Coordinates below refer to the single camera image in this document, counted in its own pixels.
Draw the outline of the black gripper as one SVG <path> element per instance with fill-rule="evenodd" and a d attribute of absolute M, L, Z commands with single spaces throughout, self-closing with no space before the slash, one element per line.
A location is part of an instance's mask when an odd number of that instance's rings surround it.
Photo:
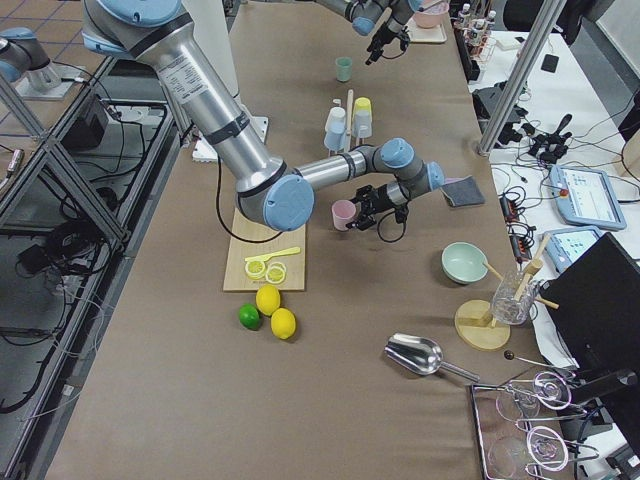
<path fill-rule="evenodd" d="M 387 186 L 383 185 L 374 188 L 372 185 L 365 185 L 356 190 L 356 194 L 349 201 L 359 208 L 355 219 L 346 224 L 348 229 L 358 229 L 365 231 L 374 226 L 377 220 L 376 214 L 396 210 L 396 205 L 389 197 Z"/>
<path fill-rule="evenodd" d="M 372 50 L 365 61 L 365 64 L 371 65 L 375 63 L 383 55 L 384 47 L 395 39 L 400 42 L 400 50 L 405 52 L 409 46 L 407 27 L 398 23 L 393 17 L 390 17 L 374 34 L 372 39 Z"/>

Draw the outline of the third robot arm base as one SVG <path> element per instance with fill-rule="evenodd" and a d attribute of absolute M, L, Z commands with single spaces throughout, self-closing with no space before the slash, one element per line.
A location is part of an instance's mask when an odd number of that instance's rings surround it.
<path fill-rule="evenodd" d="M 76 78 L 70 67 L 56 65 L 35 33 L 26 27 L 1 32 L 1 75 L 25 100 L 61 101 Z"/>

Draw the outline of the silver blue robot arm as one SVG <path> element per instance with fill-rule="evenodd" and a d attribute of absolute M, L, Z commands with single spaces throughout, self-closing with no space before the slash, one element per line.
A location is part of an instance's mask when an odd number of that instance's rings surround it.
<path fill-rule="evenodd" d="M 377 62 L 380 58 L 394 60 L 402 56 L 408 49 L 410 39 L 407 23 L 415 13 L 421 12 L 422 1 L 415 0 L 366 0 L 366 1 L 318 1 L 318 4 L 346 19 L 356 33 L 368 36 L 389 9 L 389 17 L 379 26 L 373 35 L 366 51 L 368 58 L 366 65 Z M 399 41 L 400 53 L 388 57 L 384 55 L 384 48 L 394 40 Z"/>
<path fill-rule="evenodd" d="M 393 181 L 363 197 L 368 214 L 401 208 L 445 183 L 402 138 L 358 146 L 291 169 L 269 153 L 194 38 L 194 21 L 179 1 L 85 1 L 86 48 L 150 66 L 236 179 L 236 205 L 249 220 L 292 231 L 310 218 L 316 191 L 368 173 Z"/>

